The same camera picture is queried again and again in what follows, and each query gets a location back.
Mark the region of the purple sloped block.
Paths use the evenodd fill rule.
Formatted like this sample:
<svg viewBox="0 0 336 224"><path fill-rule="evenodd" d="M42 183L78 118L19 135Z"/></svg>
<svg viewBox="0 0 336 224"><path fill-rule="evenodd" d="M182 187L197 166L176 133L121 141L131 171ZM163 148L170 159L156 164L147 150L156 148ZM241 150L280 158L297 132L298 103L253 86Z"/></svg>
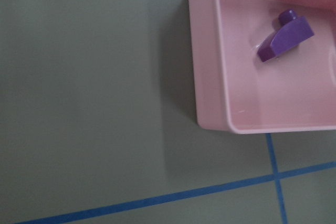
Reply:
<svg viewBox="0 0 336 224"><path fill-rule="evenodd" d="M276 58L314 36L304 16L298 16L293 9L279 14L280 28L270 34L259 46L257 55L262 62Z"/></svg>

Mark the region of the pink plastic box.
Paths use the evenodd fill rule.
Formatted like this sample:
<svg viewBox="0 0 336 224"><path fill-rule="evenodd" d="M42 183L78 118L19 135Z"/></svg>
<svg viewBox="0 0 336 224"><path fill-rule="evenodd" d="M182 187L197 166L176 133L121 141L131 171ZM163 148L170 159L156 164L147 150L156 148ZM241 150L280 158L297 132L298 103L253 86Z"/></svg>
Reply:
<svg viewBox="0 0 336 224"><path fill-rule="evenodd" d="M335 0L188 0L197 122L237 134L335 129ZM314 36L262 62L287 9Z"/></svg>

